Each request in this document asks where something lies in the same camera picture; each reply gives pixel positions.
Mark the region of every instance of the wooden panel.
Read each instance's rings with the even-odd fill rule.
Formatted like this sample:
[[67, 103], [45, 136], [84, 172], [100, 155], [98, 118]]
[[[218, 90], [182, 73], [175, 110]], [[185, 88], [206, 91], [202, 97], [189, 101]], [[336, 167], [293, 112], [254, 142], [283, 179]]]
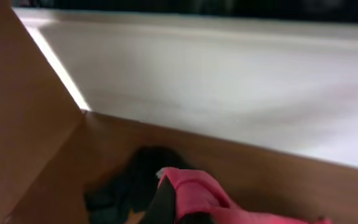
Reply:
[[0, 223], [83, 115], [8, 7], [0, 7]]
[[250, 211], [358, 223], [358, 170], [234, 142], [87, 113], [9, 223], [87, 223], [82, 194], [113, 175], [142, 145], [175, 148], [211, 173]]

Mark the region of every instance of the pink cloth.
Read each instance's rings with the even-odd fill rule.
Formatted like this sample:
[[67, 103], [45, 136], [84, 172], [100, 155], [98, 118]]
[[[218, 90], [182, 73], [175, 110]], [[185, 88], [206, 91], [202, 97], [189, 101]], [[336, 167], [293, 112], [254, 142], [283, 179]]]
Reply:
[[[164, 177], [169, 178], [177, 194], [177, 220], [189, 213], [208, 212], [217, 223], [224, 224], [308, 224], [292, 218], [241, 209], [219, 183], [202, 170], [168, 167], [164, 169], [161, 180]], [[323, 220], [315, 224], [332, 223]]]

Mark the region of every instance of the fold in pink fabric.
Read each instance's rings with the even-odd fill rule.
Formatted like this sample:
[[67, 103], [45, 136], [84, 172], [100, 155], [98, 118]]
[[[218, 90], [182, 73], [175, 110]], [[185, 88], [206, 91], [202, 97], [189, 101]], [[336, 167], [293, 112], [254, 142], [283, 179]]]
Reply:
[[[308, 224], [293, 218], [241, 209], [225, 193], [217, 180], [202, 170], [167, 167], [161, 180], [164, 177], [169, 178], [176, 191], [177, 220], [186, 214], [208, 212], [219, 224]], [[329, 220], [322, 220], [314, 224], [332, 223]]]

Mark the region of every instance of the dark cloth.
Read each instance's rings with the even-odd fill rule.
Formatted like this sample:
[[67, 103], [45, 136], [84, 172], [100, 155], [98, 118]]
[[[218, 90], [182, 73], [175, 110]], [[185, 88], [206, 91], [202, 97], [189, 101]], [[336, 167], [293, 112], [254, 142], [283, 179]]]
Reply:
[[131, 158], [124, 172], [98, 190], [84, 195], [91, 224], [122, 224], [130, 209], [146, 211], [154, 198], [163, 167], [194, 169], [175, 151], [161, 146], [142, 147]]

